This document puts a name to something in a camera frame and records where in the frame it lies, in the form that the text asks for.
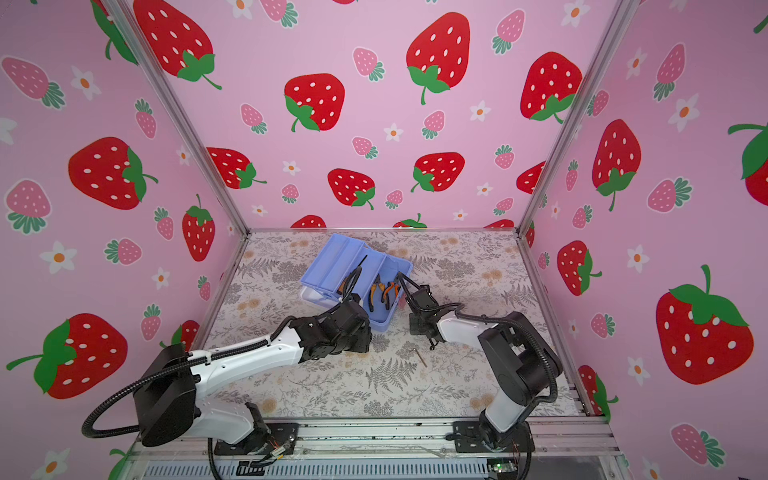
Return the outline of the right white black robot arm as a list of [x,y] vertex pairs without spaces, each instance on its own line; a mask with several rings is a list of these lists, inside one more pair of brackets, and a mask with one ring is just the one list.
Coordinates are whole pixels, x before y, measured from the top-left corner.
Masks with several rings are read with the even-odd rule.
[[563,373],[560,358],[539,331],[520,312],[490,317],[466,314],[461,303],[440,305],[427,285],[404,294],[412,335],[426,337],[431,349],[456,343],[482,351],[498,384],[476,425],[468,433],[456,431],[452,439],[491,452],[522,442],[531,450],[527,419],[539,405],[557,401],[557,378]]

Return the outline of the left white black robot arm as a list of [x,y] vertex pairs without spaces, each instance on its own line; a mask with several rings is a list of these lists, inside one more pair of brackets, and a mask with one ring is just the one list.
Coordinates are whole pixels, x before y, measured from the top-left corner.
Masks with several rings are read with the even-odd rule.
[[354,299],[315,316],[285,318],[277,330],[255,340],[213,350],[167,347],[133,394],[140,442],[157,447],[181,438],[207,438],[223,454],[263,451],[272,432],[257,405],[219,401],[215,393],[239,380],[345,351],[365,353],[372,330]]

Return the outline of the blue white plastic toolbox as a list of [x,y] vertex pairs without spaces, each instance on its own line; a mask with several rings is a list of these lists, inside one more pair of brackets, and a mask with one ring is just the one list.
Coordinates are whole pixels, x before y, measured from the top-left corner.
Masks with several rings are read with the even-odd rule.
[[370,248],[361,240],[334,234],[301,277],[299,298],[329,309],[341,300],[345,288],[359,300],[371,328],[383,333],[394,318],[402,288],[398,276],[411,274],[410,261]]

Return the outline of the thin metal pin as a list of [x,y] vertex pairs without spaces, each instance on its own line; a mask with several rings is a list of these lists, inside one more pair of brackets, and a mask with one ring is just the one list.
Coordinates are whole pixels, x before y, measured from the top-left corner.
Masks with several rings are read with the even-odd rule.
[[419,361],[421,362],[421,364],[422,364],[422,365],[423,365],[425,368],[428,368],[428,365],[427,365],[427,363],[425,362],[424,358],[423,358],[423,357],[421,356],[421,354],[419,353],[418,349],[414,348],[414,349],[413,349],[413,352],[414,352],[414,354],[417,356],[417,358],[419,359]]

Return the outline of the yellow black combination pliers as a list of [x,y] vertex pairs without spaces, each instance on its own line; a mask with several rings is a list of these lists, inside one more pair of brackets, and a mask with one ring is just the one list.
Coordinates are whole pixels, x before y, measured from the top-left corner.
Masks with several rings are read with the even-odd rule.
[[384,291],[384,284],[381,282],[380,275],[377,275],[371,285],[367,296],[368,310],[373,313],[376,308],[376,301],[380,298],[380,292]]

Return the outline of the orange black long-nose pliers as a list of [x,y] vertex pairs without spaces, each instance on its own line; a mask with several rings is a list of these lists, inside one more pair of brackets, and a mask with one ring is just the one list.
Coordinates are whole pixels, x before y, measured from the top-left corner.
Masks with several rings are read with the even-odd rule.
[[387,311],[391,310],[399,296],[400,273],[397,272],[391,281],[388,281],[381,294],[381,302]]

